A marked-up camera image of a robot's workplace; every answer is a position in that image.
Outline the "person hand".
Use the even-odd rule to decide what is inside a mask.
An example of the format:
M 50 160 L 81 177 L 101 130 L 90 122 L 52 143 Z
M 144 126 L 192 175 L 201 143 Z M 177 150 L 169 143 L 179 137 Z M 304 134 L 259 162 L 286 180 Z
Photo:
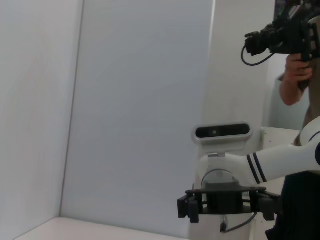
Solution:
M 302 61 L 301 54 L 291 54 L 286 58 L 283 81 L 286 83 L 298 83 L 308 80 L 313 74 L 310 63 Z

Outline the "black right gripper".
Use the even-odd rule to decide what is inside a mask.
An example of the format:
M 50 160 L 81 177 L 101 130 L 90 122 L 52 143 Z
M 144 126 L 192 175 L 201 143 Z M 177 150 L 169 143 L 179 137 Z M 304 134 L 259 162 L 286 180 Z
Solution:
M 266 221 L 274 221 L 275 215 L 282 214 L 282 197 L 265 187 L 233 182 L 208 183 L 204 188 L 187 190 L 177 200 L 178 218 L 188 217 L 192 224 L 199 223 L 199 215 L 239 215 L 257 210 Z

